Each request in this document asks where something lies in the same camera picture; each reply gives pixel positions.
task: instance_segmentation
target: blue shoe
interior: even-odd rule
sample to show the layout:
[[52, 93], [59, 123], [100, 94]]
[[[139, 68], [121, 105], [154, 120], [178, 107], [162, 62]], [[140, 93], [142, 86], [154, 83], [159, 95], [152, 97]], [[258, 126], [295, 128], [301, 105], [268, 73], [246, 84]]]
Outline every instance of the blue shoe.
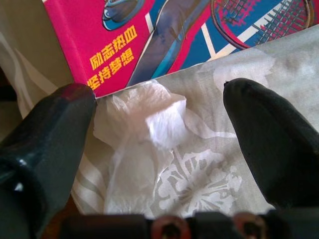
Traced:
[[144, 0], [108, 0], [102, 16], [104, 27], [112, 31], [123, 26], [135, 16], [143, 4]]
[[210, 0], [168, 0], [162, 7], [149, 44], [127, 84], [132, 86], [165, 75], [174, 63], [185, 35]]

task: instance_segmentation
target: cloth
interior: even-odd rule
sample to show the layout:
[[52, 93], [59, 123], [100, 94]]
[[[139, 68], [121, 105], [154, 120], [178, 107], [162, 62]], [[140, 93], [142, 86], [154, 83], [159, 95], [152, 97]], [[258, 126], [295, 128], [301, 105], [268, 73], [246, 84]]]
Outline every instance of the cloth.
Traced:
[[[242, 156], [222, 101], [222, 85], [236, 77], [260, 82], [288, 99], [319, 130], [319, 26], [157, 81], [185, 96], [192, 135], [174, 148], [172, 164], [155, 184], [149, 217], [219, 210], [261, 213], [267, 204]], [[43, 97], [72, 82], [41, 1], [1, 1], [0, 67], [18, 94], [23, 117]], [[91, 124], [72, 196], [83, 213], [104, 213], [113, 149], [93, 136]], [[140, 210], [121, 209], [121, 213]]]

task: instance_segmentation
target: white tissue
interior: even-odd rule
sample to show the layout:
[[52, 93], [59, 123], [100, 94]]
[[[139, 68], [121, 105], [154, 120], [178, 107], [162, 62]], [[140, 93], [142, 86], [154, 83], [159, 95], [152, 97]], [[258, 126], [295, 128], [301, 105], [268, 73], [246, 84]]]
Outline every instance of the white tissue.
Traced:
[[185, 109], [184, 96], [154, 81], [98, 101], [94, 136], [115, 151], [105, 213], [148, 214], [155, 184], [173, 160], [172, 148], [186, 138]]

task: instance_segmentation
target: pink book cover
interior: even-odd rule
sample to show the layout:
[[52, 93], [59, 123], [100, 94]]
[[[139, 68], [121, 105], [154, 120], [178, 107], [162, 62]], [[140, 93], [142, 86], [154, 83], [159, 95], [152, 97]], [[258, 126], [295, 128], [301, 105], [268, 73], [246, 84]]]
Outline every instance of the pink book cover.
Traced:
[[318, 0], [43, 0], [74, 81], [102, 97], [318, 23]]

